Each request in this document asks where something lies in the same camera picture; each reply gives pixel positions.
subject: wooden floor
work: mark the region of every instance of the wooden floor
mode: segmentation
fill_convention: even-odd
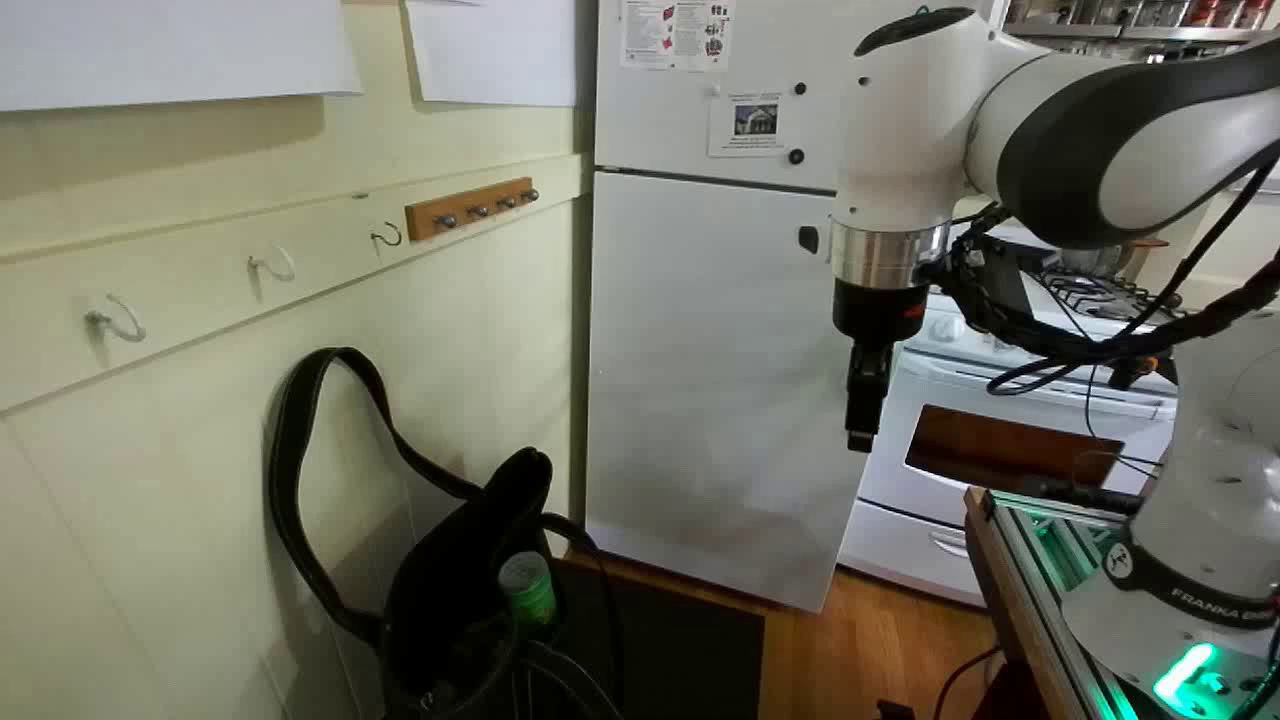
[[[932,720],[950,668],[996,644],[984,613],[836,573],[818,615],[742,601],[639,563],[606,573],[764,615],[758,720],[879,720],[890,701]],[[984,668],[956,680],[943,717],[971,717]]]

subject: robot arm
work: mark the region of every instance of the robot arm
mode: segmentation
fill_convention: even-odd
[[[1280,41],[1119,63],[919,10],[852,50],[838,140],[831,320],[857,339],[846,444],[869,448],[963,179],[1059,248],[1149,236],[1280,157]]]

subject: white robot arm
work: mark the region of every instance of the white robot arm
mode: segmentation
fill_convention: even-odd
[[[831,204],[836,329],[857,339],[852,448],[877,436],[890,345],[919,329],[919,265],[938,253],[963,179],[1049,243],[1105,248],[1181,219],[1231,179],[1267,171],[1274,157],[1274,36],[1219,61],[1115,63],[1007,41],[963,8],[873,33],[846,69]],[[1280,257],[1253,281],[1253,305],[1274,289]],[[1274,685],[1274,329],[1238,320],[1181,348],[1184,388],[1164,475],[1107,573],[1065,606],[1074,639],[1169,710],[1192,710],[1160,694],[1160,680],[1192,646],[1267,668]],[[1157,339],[1126,333],[1096,348],[1126,345]]]

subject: green light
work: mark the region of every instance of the green light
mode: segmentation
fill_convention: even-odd
[[[1213,659],[1213,644],[1194,644],[1186,646],[1160,680],[1157,680],[1157,694],[1170,708],[1176,690]]]

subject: wall hook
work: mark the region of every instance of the wall hook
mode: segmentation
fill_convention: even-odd
[[[89,307],[83,320],[89,320],[89,329],[113,333],[127,345],[146,339],[146,329],[134,320],[134,313],[117,290],[106,290],[101,307]]]
[[[247,268],[253,268],[253,273],[268,273],[268,276],[276,276],[281,284],[292,284],[292,281],[295,281],[295,258],[292,258],[283,248],[273,248],[273,257],[247,257]]]
[[[373,243],[384,243],[384,248],[399,248],[402,243],[402,226],[399,225],[390,225],[390,219],[384,219],[386,226],[390,226],[390,236],[384,236],[384,231],[367,231],[367,241]]]

